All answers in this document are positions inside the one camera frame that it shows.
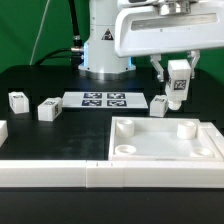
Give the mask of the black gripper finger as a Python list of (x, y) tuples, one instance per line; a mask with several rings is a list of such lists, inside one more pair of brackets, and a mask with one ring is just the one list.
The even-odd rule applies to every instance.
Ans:
[(191, 50), (187, 52), (187, 57), (189, 59), (189, 65), (191, 67), (191, 78), (195, 78), (195, 67), (200, 59), (199, 50)]
[(157, 79), (160, 82), (164, 81), (164, 69), (160, 64), (161, 55), (160, 54), (153, 54), (150, 56), (150, 62), (154, 69), (157, 71)]

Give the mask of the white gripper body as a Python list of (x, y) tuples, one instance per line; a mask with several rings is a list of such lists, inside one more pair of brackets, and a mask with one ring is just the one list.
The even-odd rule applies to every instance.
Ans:
[(119, 57), (224, 47), (224, 3), (193, 3), (189, 14), (166, 16), (155, 6), (123, 9), (114, 41)]

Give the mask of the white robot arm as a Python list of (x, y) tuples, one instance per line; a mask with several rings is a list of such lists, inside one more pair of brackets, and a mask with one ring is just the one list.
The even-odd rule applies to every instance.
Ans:
[(89, 0), (90, 36), (79, 68), (105, 79), (131, 71), (133, 57), (149, 56), (163, 80), (163, 54), (224, 47), (224, 0)]

